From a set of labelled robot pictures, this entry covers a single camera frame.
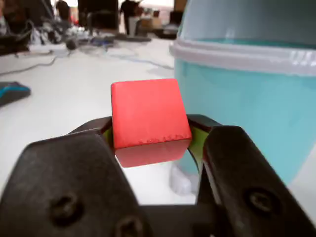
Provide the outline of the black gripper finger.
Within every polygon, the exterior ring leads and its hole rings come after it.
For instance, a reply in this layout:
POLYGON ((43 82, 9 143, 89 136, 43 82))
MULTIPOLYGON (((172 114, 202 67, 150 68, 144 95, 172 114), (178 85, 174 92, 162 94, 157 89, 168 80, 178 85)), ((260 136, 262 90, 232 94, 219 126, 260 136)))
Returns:
POLYGON ((212 237, 313 237, 316 229, 295 197, 239 126, 188 115, 206 133, 198 203, 213 196, 212 237))
POLYGON ((110 117, 28 145, 0 200, 3 237, 146 237, 148 223, 105 135, 110 117))

